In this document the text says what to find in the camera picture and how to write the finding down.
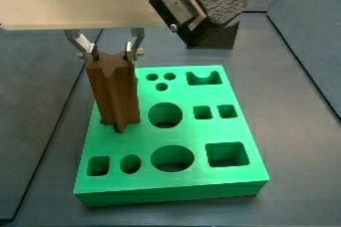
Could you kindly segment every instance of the arch-shaped hole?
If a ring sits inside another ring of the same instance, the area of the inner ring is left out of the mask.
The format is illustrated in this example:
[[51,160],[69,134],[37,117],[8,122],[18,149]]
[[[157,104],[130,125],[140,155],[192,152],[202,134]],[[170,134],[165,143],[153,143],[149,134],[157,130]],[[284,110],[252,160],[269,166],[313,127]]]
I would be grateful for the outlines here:
[[193,72],[188,72],[186,81],[190,86],[206,86],[222,84],[218,72],[212,72],[206,78],[201,78]]

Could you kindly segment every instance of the hole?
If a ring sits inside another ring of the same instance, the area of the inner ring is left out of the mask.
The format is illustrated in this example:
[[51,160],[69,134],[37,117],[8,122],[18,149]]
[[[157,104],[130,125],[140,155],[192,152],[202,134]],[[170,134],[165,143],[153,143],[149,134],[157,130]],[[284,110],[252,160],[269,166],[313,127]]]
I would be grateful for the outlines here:
[[148,80],[150,80],[150,81],[156,81],[158,78],[160,78],[160,76],[157,74],[148,75]]
[[166,78],[166,80],[174,80],[176,79],[176,74],[174,73],[166,73],[165,78]]
[[113,128],[114,128],[115,133],[121,133],[121,132],[119,132],[119,127],[118,127],[117,124],[113,125]]
[[218,106],[218,113],[221,118],[234,118],[237,117],[237,112],[233,105]]
[[161,103],[153,106],[149,119],[158,128],[176,127],[182,120],[182,111],[176,104]]
[[90,159],[89,163],[89,176],[107,175],[110,171],[110,158],[107,156],[95,156]]
[[248,154],[241,142],[209,143],[206,145],[210,167],[242,166],[249,164]]
[[142,167],[141,158],[130,154],[122,159],[122,171],[125,174],[134,174]]
[[169,88],[169,86],[168,86],[168,84],[166,83],[160,83],[160,84],[157,84],[157,90],[158,91],[166,91],[168,90],[168,88]]
[[196,119],[212,119],[212,112],[209,106],[200,106],[193,108]]
[[152,162],[164,172],[180,172],[193,165],[194,154],[184,146],[168,145],[154,151]]
[[218,72],[212,72],[206,78],[200,78],[193,72],[188,72],[186,81],[190,86],[206,86],[222,84]]

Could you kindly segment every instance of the green foam block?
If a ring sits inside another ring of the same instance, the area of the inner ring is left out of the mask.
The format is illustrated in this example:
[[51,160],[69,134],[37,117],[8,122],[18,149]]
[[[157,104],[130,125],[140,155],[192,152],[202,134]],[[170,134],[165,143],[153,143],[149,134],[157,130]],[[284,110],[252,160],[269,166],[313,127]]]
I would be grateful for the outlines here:
[[255,195],[269,175],[222,66],[138,68],[142,122],[94,106],[75,194],[86,206]]

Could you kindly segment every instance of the small round hole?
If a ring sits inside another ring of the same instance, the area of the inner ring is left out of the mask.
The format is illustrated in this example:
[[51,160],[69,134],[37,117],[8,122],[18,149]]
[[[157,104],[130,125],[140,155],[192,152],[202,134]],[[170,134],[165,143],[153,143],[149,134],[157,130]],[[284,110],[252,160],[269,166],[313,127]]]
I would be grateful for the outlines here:
[[165,78],[166,78],[166,80],[174,80],[176,79],[176,74],[174,73],[166,73]]
[[150,81],[156,81],[158,78],[160,78],[160,76],[157,74],[148,75],[148,80],[150,80]]
[[125,174],[134,174],[142,167],[141,158],[134,154],[127,155],[122,160],[121,167]]
[[169,89],[169,86],[168,86],[168,84],[166,83],[160,83],[160,84],[157,84],[157,90],[158,91],[166,91]]

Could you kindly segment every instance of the large round hole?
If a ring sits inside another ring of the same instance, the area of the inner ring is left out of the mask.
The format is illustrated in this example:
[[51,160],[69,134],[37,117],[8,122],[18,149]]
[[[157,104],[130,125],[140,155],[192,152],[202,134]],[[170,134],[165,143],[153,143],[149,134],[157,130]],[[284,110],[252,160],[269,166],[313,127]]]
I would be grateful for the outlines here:
[[194,154],[181,145],[168,145],[154,151],[152,162],[161,171],[180,172],[193,165]]
[[182,111],[176,104],[161,103],[153,106],[149,112],[150,122],[156,127],[176,127],[182,120]]

